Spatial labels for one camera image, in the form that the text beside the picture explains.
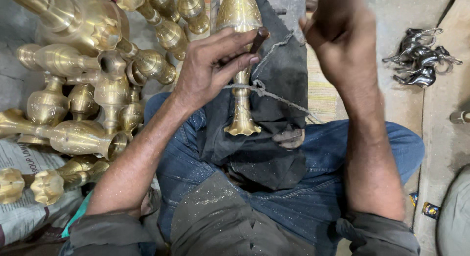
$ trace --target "metal horse figurine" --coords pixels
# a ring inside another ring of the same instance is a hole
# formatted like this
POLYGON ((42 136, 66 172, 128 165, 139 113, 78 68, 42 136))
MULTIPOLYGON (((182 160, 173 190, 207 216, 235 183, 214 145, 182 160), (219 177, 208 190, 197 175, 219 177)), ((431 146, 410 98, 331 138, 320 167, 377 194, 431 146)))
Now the metal horse figurine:
POLYGON ((431 47, 436 43, 435 35, 442 33, 442 29, 434 28, 429 30, 408 29, 407 34, 400 44, 400 52, 390 58, 383 59, 383 62, 393 62, 401 66, 397 73, 408 73, 405 78, 397 75, 393 79, 400 84, 418 85, 421 88, 428 87, 436 81, 436 73, 445 75, 452 71, 454 64, 461 65, 462 61, 452 57, 443 46, 431 47), (439 71, 435 66, 447 63, 447 69, 439 71))
POLYGON ((442 32, 443 30, 441 28, 434 28, 429 30, 410 28, 407 30, 407 34, 400 44, 400 52, 397 55, 385 58, 382 61, 391 61, 398 65, 406 65, 409 63, 409 61, 413 60, 413 57, 410 56, 410 52, 418 47, 430 48, 436 43, 435 35, 438 35, 442 32))

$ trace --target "wooden tool handle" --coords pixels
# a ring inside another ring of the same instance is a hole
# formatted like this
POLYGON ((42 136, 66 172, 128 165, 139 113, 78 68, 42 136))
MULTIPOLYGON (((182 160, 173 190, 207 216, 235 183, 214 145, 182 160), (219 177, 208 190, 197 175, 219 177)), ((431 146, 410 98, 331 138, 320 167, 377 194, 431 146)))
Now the wooden tool handle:
POLYGON ((269 31, 266 27, 261 26, 260 28, 258 28, 258 33, 256 34, 256 37, 253 40, 253 45, 251 46, 250 54, 255 54, 256 51, 258 51, 258 49, 261 47, 263 42, 268 38, 268 36, 269 31))

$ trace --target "hand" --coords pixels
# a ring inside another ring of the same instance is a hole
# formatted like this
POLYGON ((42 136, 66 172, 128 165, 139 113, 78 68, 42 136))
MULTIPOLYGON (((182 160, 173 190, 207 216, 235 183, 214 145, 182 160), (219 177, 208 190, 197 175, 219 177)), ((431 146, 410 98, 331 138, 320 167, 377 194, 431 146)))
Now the hand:
POLYGON ((375 18, 361 1, 350 7, 354 11, 346 20, 346 30, 334 41, 322 36, 313 19, 299 20, 307 42, 318 56, 323 74, 343 99, 378 91, 375 18))
POLYGON ((326 40, 332 41, 346 30, 347 21, 360 0, 318 1, 320 4, 314 14, 315 26, 326 40))
POLYGON ((195 111, 214 99, 235 74, 258 63, 261 56, 248 54, 245 49, 253 43, 256 33, 256 30, 238 33, 233 28, 225 28, 191 42, 173 91, 176 100, 195 111))

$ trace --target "metal bolt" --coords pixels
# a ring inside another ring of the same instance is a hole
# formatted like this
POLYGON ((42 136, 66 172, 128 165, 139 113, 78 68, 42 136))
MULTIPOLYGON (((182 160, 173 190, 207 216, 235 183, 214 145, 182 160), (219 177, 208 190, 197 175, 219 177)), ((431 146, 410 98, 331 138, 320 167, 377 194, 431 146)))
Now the metal bolt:
POLYGON ((287 9, 286 9, 286 8, 274 8, 274 7, 273 7, 273 11, 274 11, 277 15, 286 15, 286 14, 287 14, 287 9))

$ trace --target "teal cloth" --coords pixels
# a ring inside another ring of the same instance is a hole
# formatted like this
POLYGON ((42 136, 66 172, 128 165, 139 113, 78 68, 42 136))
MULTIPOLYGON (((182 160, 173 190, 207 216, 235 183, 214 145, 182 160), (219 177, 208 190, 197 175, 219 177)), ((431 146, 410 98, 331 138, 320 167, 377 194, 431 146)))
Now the teal cloth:
POLYGON ((77 219, 79 219, 81 216, 83 216, 86 212, 86 208, 88 207, 88 201, 90 200, 90 196, 93 191, 88 193, 88 195, 85 197, 85 200, 83 200, 82 204, 79 207, 79 210, 75 213, 75 215, 72 217, 72 219, 67 223, 65 226, 65 229, 62 232, 62 238, 68 238, 69 235, 69 227, 72 225, 77 219))

